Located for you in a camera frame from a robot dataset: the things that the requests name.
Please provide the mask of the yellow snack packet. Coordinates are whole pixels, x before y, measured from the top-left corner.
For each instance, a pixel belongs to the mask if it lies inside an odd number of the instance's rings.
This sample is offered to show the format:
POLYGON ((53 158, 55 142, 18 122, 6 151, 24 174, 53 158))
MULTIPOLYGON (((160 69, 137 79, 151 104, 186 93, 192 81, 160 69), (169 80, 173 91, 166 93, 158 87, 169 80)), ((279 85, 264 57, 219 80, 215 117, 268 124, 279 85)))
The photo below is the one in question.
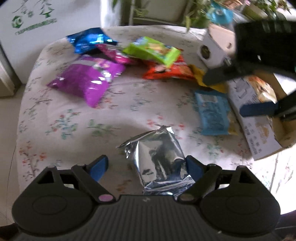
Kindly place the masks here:
POLYGON ((209 78, 211 77, 211 75, 208 75, 205 71, 193 64, 189 64, 189 68, 191 69, 193 76, 199 86, 208 89, 213 89, 217 92, 224 94, 228 92, 228 87, 225 82, 215 82, 215 80, 211 80, 209 78))

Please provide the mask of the white cardboard milk box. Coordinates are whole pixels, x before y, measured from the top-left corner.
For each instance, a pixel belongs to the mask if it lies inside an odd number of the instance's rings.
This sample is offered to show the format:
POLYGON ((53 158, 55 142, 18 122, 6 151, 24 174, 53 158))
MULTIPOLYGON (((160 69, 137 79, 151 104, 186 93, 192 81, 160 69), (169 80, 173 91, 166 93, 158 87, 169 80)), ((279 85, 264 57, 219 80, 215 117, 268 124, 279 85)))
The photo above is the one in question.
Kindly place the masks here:
MULTIPOLYGON (((235 34, 223 27, 210 24, 197 54, 208 71, 218 72, 235 49, 235 34)), ((284 123, 268 116, 243 117, 239 109, 244 104, 257 104, 285 97, 273 74, 260 72, 232 78, 211 88, 225 87, 228 101, 243 129, 251 154, 260 160, 295 145, 295 121, 284 123)))

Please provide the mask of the light blue snack packet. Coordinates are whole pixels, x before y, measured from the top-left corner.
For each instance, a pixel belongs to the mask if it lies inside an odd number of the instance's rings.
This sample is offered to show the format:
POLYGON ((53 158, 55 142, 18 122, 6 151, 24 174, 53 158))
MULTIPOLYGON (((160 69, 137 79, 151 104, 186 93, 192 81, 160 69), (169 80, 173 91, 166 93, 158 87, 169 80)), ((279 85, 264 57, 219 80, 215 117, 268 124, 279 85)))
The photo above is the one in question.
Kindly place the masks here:
POLYGON ((228 114, 231 111, 226 94, 216 90, 196 90, 195 98, 200 115, 202 130, 205 136, 231 134, 231 121, 228 114))

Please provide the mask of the red orange snack bag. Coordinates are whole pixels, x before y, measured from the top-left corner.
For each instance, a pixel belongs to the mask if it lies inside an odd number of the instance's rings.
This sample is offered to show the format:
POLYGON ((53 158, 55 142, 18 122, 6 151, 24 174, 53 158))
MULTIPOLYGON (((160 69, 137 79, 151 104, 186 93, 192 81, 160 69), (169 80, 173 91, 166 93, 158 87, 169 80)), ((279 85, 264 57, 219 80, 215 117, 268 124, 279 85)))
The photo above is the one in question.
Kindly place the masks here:
POLYGON ((146 61, 145 63, 148 67, 148 70, 142 76, 144 79, 160 80, 177 78, 183 80, 195 80, 194 74, 188 64, 185 62, 182 54, 170 67, 153 61, 146 61))

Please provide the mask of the yellow and silver snack bag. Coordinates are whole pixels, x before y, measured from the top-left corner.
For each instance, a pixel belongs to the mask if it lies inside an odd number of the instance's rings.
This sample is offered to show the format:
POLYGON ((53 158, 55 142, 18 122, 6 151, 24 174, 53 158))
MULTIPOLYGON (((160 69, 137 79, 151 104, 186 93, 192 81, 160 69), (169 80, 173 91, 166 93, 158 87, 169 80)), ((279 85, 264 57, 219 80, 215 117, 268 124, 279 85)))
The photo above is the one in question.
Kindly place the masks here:
POLYGON ((126 158, 133 161, 144 188, 143 195, 177 198, 195 183, 171 126, 142 133, 118 147, 123 148, 126 158))

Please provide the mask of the green America cracker bag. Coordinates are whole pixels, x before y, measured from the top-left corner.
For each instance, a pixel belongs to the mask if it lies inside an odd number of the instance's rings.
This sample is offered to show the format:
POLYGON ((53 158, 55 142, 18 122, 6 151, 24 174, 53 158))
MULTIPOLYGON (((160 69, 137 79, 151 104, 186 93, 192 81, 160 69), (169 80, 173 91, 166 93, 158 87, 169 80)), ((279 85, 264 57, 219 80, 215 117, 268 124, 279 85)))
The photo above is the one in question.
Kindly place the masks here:
POLYGON ((131 42, 123 49, 123 53, 138 59, 154 61, 166 67, 171 67, 180 56, 181 50, 145 36, 131 42))

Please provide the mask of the purple snack bag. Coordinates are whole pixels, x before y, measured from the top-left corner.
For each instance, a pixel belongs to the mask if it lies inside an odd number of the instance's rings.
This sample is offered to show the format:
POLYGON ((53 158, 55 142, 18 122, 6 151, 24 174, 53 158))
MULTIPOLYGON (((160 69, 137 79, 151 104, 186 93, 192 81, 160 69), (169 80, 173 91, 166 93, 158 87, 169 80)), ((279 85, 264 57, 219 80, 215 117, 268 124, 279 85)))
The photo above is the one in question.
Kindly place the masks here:
POLYGON ((81 97, 88 106, 95 108, 109 84, 124 71, 125 66, 123 64, 82 55, 62 73, 58 74, 47 86, 81 97))

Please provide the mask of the pink white snack bag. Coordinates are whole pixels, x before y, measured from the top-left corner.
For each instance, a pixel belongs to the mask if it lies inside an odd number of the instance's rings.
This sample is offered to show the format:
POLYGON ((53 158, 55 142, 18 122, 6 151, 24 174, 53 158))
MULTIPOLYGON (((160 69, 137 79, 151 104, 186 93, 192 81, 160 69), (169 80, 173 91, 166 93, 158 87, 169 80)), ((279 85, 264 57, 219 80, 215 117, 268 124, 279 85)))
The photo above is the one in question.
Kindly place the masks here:
POLYGON ((127 54, 123 53, 122 48, 110 45, 110 44, 97 44, 97 49, 99 49, 105 56, 107 56, 112 61, 123 64, 123 65, 137 65, 138 60, 127 54))

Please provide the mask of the blue foil snack bag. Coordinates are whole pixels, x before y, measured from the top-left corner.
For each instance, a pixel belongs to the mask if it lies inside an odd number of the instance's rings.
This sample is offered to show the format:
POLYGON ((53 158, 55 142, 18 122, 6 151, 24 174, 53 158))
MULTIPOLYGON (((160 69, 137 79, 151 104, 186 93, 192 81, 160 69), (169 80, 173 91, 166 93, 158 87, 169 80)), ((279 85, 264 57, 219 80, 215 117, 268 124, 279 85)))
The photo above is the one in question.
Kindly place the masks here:
POLYGON ((96 49, 98 44, 109 44, 116 46, 118 41, 109 37, 101 28, 90 28, 72 35, 67 40, 74 48, 75 54, 85 54, 96 49))

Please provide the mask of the croissant bread package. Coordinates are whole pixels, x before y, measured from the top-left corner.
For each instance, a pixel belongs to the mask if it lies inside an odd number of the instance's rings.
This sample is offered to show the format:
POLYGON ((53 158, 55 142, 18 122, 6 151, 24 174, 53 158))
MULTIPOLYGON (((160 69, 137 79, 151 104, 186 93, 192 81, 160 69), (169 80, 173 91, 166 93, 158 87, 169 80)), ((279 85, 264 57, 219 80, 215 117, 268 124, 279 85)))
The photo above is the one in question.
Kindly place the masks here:
MULTIPOLYGON (((273 88, 255 75, 250 75, 244 78, 244 81, 247 84, 247 94, 244 97, 243 105, 253 104, 253 103, 262 103, 272 101, 273 103, 277 102, 276 94, 273 88)), ((255 127, 260 136, 261 141, 265 144, 269 137, 270 131, 270 117, 269 116, 252 116, 247 118, 255 119, 255 127)))

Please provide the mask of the green bowl planter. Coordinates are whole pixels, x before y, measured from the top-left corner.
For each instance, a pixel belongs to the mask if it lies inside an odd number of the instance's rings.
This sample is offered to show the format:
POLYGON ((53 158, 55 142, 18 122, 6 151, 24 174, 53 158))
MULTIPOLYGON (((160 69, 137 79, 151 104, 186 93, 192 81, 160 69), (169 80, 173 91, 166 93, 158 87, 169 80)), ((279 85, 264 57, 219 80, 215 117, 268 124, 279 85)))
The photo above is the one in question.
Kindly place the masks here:
POLYGON ((252 20, 267 19, 268 15, 254 4, 246 5, 242 11, 243 15, 252 20))

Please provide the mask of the blue tape roll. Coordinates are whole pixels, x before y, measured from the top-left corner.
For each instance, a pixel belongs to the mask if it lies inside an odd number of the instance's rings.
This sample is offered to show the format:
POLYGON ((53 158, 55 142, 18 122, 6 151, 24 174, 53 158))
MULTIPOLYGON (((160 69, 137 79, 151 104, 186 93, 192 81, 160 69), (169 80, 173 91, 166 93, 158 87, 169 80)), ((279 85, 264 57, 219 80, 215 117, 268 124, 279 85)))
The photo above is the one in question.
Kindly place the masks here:
POLYGON ((233 12, 211 1, 211 8, 207 13, 207 17, 216 25, 228 25, 233 20, 233 12))

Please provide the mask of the pothos plant in white pot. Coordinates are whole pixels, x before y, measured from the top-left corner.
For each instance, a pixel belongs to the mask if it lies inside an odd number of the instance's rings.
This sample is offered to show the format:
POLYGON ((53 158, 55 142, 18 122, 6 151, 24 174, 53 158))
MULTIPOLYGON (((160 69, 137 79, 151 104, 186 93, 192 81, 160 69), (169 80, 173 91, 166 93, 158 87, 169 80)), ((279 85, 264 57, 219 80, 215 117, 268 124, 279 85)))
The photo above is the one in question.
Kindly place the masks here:
POLYGON ((211 1, 112 1, 125 25, 171 25, 204 29, 213 11, 211 1))

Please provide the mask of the floral tablecloth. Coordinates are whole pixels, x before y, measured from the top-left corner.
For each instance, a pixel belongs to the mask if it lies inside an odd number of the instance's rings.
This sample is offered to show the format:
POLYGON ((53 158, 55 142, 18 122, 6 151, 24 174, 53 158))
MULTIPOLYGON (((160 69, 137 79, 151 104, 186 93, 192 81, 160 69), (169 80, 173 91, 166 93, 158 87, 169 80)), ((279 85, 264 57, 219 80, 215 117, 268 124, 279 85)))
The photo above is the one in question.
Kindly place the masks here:
POLYGON ((144 187, 125 142, 142 133, 173 135, 185 155, 225 170, 243 165, 280 204, 295 210, 295 147, 281 150, 265 117, 231 117, 236 135, 202 135, 195 99, 197 84, 189 80, 145 80, 145 68, 130 66, 115 78, 95 108, 81 97, 48 87, 77 59, 66 39, 46 46, 36 61, 21 103, 17 161, 20 190, 48 166, 69 169, 101 155, 109 159, 100 184, 113 195, 142 194, 144 187))

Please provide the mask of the white refrigerator with green print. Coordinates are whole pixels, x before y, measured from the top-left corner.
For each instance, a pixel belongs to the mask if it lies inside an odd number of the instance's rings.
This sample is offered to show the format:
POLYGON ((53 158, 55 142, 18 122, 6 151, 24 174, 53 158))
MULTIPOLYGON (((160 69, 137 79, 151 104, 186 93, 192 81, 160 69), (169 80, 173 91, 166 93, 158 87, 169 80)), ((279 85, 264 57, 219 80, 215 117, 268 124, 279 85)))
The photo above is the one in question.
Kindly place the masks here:
POLYGON ((100 1, 5 1, 1 47, 13 71, 27 83, 42 49, 58 39, 100 26, 100 1))

